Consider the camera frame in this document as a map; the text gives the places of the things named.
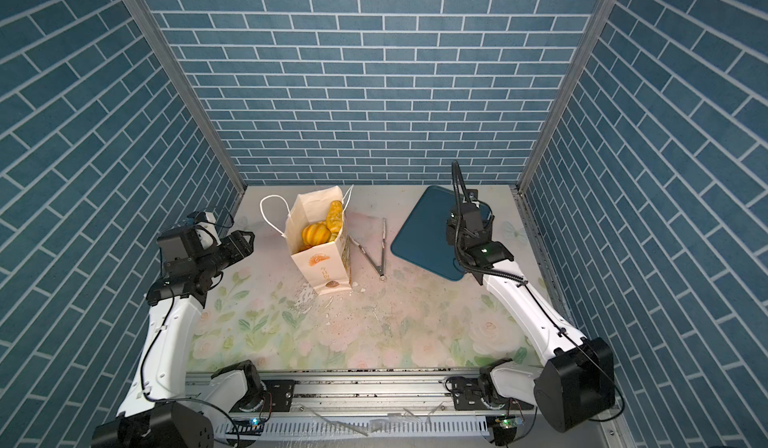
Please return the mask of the white printed paper bag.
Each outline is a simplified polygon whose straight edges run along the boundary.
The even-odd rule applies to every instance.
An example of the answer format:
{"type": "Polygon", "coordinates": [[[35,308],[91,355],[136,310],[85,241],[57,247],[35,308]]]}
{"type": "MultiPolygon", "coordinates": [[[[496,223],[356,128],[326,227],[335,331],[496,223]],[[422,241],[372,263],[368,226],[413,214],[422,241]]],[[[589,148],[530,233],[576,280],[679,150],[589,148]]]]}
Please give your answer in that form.
{"type": "Polygon", "coordinates": [[[264,221],[275,229],[286,241],[291,259],[298,267],[309,285],[319,295],[350,291],[352,289],[351,263],[349,253],[346,208],[351,199],[352,190],[343,190],[339,186],[315,190],[296,196],[294,204],[289,204],[285,197],[270,194],[260,200],[259,209],[264,221]],[[287,210],[282,226],[271,221],[264,205],[269,200],[279,200],[287,210]],[[343,228],[337,237],[318,246],[306,246],[301,238],[302,230],[308,224],[324,222],[330,203],[340,200],[344,207],[343,228]]]}

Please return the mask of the small croissant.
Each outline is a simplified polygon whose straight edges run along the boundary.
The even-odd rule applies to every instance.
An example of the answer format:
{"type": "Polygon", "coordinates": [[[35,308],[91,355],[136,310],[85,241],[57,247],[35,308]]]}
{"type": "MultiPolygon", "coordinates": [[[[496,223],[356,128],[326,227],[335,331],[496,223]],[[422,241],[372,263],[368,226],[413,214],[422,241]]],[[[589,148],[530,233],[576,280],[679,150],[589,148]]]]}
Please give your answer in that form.
{"type": "Polygon", "coordinates": [[[332,231],[324,222],[308,224],[302,230],[301,238],[306,246],[318,246],[330,242],[332,231]]]}

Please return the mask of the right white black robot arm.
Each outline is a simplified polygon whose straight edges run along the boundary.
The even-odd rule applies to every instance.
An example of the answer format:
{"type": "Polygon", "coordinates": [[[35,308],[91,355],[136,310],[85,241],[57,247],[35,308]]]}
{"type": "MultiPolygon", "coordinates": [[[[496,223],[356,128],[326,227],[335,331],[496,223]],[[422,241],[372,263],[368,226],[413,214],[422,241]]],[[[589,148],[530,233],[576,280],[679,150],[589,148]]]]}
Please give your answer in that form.
{"type": "Polygon", "coordinates": [[[587,338],[532,286],[512,253],[492,240],[491,224],[469,190],[456,186],[453,194],[447,238],[456,261],[509,312],[542,363],[531,368],[499,361],[482,370],[486,403],[528,403],[561,433],[585,421],[612,420],[608,411],[622,396],[610,346],[587,338]]]}

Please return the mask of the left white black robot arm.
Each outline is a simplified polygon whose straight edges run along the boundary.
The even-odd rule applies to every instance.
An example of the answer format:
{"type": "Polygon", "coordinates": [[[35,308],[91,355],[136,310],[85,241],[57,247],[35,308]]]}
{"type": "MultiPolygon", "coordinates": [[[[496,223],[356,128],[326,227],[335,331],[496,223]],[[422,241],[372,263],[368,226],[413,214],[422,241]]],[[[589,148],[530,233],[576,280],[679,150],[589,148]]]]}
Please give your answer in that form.
{"type": "Polygon", "coordinates": [[[194,326],[215,278],[253,253],[254,234],[234,230],[225,237],[204,220],[176,227],[157,238],[162,267],[150,286],[148,331],[130,390],[114,420],[95,428],[93,447],[238,447],[233,421],[238,403],[259,404],[265,386],[255,365],[242,361],[215,372],[202,396],[186,392],[187,361],[194,326]]]}

